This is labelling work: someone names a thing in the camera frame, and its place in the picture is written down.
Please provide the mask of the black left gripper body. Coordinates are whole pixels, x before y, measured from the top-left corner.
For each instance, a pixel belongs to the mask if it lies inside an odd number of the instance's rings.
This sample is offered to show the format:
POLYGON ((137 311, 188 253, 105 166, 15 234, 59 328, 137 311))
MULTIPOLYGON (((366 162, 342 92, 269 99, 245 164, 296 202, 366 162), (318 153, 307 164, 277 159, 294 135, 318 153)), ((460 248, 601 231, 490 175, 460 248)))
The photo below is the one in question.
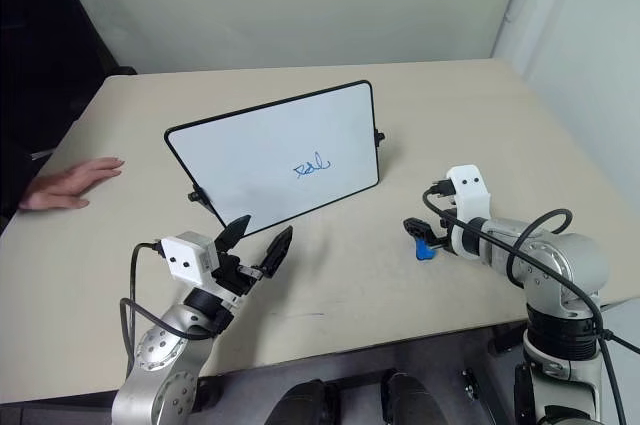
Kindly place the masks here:
POLYGON ((239 302, 264 276, 260 268, 242 265, 235 255, 218 252, 217 259, 218 267, 213 271, 214 295, 223 302, 239 302))

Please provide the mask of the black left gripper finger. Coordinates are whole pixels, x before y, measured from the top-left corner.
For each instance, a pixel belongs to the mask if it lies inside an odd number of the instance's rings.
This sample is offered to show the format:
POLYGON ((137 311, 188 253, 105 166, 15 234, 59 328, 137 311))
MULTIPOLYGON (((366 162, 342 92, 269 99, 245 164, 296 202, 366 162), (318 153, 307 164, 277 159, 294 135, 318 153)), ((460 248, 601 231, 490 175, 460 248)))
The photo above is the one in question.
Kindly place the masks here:
POLYGON ((233 249, 244 237, 250 220, 250 215, 244 215, 229 223, 214 240, 216 251, 228 252, 233 249))
POLYGON ((292 238, 293 227, 288 226, 273 239, 264 259, 257 267, 263 278, 272 278, 276 274, 288 254, 292 238))

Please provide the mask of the person's bare hand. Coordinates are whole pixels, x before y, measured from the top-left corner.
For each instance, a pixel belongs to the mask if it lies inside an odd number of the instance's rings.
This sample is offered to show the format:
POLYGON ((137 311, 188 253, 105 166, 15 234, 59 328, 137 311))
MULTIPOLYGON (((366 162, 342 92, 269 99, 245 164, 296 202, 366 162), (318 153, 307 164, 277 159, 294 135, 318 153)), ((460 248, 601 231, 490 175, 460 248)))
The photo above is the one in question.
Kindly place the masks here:
POLYGON ((27 211, 81 209, 89 204, 83 194, 117 177, 122 159, 101 157, 76 164, 64 171, 34 178, 23 194, 18 208, 27 211))

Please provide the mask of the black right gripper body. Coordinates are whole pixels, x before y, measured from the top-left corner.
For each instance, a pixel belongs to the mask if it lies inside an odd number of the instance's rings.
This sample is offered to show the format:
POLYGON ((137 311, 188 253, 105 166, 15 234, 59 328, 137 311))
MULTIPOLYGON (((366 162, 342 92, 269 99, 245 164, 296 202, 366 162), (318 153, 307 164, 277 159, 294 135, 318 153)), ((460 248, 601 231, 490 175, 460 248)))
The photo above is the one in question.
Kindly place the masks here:
POLYGON ((431 231, 430 247, 432 249, 442 249, 453 254, 454 250, 451 242, 452 230, 453 224, 449 220, 441 218, 436 229, 431 231))

